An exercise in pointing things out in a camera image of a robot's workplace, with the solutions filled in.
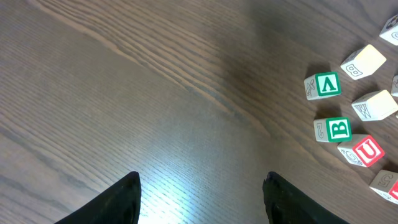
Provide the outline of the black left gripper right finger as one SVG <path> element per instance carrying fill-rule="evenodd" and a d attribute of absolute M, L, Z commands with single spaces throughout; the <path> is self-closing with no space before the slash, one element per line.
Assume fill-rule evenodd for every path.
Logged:
<path fill-rule="evenodd" d="M 272 224 L 348 224 L 276 172 L 268 173 L 262 190 Z"/>

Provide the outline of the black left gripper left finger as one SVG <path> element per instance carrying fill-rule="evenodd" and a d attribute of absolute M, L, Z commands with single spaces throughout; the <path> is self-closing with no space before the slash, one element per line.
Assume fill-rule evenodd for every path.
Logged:
<path fill-rule="evenodd" d="M 57 224 L 137 224 L 140 208 L 141 181 L 132 171 Z"/>

